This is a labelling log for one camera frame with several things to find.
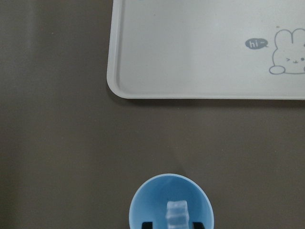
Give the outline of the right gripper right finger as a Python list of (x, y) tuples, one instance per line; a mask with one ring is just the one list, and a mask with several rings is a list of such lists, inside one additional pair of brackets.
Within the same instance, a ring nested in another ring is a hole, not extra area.
[(204, 224), (202, 222), (193, 222), (193, 229), (204, 229)]

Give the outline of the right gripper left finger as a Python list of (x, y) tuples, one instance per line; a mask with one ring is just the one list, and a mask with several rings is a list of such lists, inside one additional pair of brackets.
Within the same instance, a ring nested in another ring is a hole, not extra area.
[(142, 229), (153, 229), (153, 222), (151, 221), (143, 222)]

